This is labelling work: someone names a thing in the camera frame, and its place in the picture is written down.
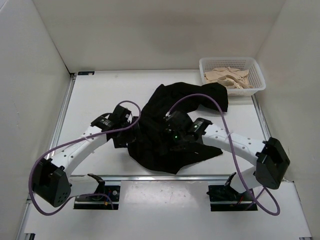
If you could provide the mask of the black trousers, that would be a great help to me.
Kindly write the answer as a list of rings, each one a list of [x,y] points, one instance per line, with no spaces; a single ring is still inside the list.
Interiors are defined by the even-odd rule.
[[[139,138],[128,144],[129,155],[148,170],[169,174],[222,155],[220,148],[202,146],[200,140],[168,145],[164,137],[165,117],[175,111],[189,116],[199,106],[225,113],[228,104],[227,89],[219,83],[159,85],[141,111]]]

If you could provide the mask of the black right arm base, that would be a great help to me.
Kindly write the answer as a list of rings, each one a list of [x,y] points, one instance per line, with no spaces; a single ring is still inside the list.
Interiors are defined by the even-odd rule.
[[[224,185],[209,185],[206,193],[209,196],[211,212],[257,211],[250,193],[227,193]]]

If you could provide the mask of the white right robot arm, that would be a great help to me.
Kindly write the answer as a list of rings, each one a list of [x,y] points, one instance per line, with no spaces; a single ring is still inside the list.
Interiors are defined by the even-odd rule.
[[[238,199],[247,190],[264,187],[277,190],[290,165],[282,144],[276,138],[267,141],[230,133],[204,118],[197,118],[186,126],[170,124],[176,132],[174,140],[200,141],[203,147],[216,147],[245,159],[252,167],[232,173],[222,191],[230,200]]]

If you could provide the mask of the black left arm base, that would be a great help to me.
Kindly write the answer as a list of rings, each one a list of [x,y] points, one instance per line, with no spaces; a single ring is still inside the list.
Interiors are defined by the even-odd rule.
[[[73,208],[75,210],[106,210],[116,211],[120,205],[121,182],[106,182],[103,195],[79,196],[75,198]]]

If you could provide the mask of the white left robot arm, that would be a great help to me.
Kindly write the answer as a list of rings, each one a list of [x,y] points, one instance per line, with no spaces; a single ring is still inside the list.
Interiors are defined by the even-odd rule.
[[[121,146],[129,143],[139,120],[139,115],[131,117],[131,111],[119,104],[112,113],[98,116],[80,138],[58,146],[61,151],[52,157],[42,156],[36,161],[29,176],[29,194],[38,195],[54,208],[64,206],[72,197],[90,196],[93,200],[106,197],[101,177],[72,173],[109,140]]]

